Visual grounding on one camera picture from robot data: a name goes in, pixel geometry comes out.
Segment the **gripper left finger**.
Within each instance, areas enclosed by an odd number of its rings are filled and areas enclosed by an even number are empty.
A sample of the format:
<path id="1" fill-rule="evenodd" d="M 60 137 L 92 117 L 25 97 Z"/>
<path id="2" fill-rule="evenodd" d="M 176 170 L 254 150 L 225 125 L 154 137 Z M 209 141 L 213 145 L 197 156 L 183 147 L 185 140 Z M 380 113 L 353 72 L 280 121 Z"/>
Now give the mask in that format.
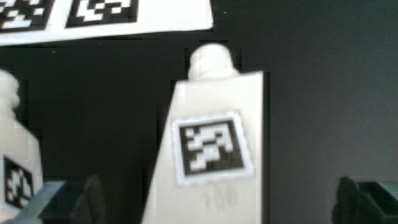
<path id="1" fill-rule="evenodd" d="M 49 181 L 10 224 L 108 224 L 101 181 Z"/>

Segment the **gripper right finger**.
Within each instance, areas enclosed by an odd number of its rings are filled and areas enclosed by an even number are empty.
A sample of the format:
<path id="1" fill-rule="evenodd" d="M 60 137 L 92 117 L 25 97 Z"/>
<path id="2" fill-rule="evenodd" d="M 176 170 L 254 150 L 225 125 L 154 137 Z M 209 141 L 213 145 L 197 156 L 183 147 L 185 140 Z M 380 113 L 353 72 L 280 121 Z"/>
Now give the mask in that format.
<path id="1" fill-rule="evenodd" d="M 357 182 L 343 177 L 332 224 L 398 224 L 398 182 Z"/>

